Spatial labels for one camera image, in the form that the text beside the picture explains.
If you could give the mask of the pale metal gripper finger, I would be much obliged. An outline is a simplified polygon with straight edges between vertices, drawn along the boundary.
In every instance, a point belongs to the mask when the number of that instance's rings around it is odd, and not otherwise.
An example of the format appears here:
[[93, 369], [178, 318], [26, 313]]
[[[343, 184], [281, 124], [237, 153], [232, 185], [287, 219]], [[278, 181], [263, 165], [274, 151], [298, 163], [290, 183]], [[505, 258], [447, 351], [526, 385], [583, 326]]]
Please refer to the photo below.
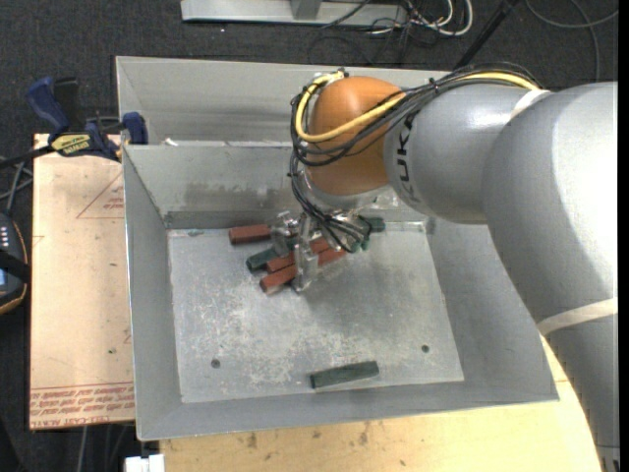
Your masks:
[[300, 217], [281, 211], [270, 225], [272, 248], [277, 255], [288, 255], [300, 242]]
[[299, 238], [295, 250], [296, 276], [293, 279], [293, 289], [301, 293], [314, 281], [318, 270], [318, 254], [311, 248], [308, 239]]

